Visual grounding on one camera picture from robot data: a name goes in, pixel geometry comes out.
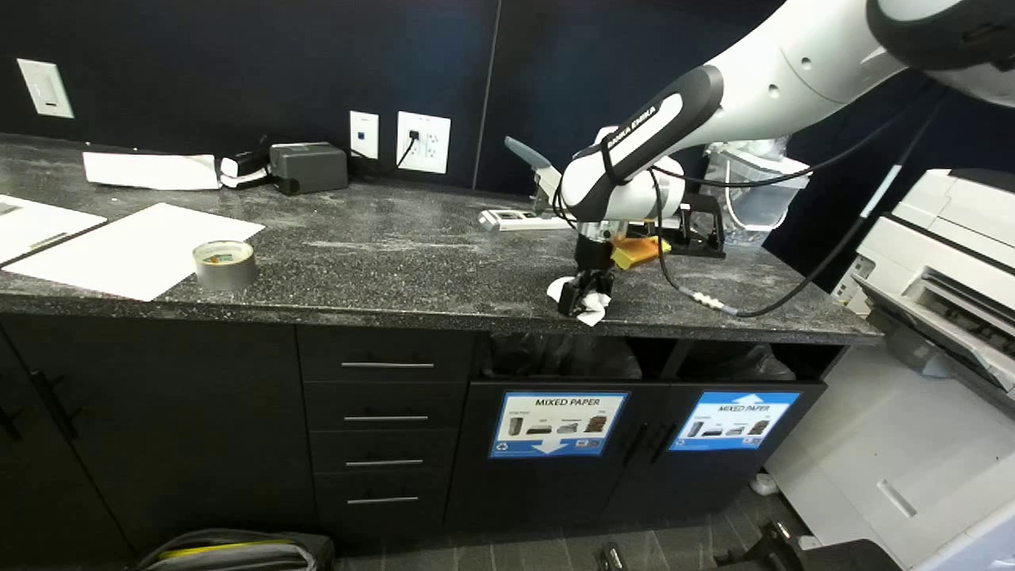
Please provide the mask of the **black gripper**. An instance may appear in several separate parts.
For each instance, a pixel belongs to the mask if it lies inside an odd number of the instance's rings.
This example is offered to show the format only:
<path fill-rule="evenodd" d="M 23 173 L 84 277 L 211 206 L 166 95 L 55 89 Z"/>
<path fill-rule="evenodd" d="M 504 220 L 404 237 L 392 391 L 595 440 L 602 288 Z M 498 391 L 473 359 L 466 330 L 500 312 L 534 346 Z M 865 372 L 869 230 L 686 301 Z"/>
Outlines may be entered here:
<path fill-rule="evenodd" d="M 561 285 L 557 313 L 577 317 L 584 312 L 587 277 L 592 277 L 595 297 L 613 297 L 613 245 L 577 237 L 573 263 L 584 277 L 567 277 Z"/>

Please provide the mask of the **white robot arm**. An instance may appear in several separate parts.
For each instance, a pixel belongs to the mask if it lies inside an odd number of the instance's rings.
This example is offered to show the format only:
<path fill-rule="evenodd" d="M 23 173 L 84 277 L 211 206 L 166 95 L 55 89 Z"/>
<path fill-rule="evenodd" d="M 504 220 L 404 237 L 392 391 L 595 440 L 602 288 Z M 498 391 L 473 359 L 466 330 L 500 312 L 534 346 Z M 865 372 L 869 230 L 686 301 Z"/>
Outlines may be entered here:
<path fill-rule="evenodd" d="M 1011 65 L 1015 0 L 785 0 L 565 164 L 553 202 L 577 224 L 577 272 L 549 285 L 557 312 L 607 313 L 613 237 L 681 202 L 649 176 L 674 154 L 790 136 L 904 70 L 1011 109 Z"/>

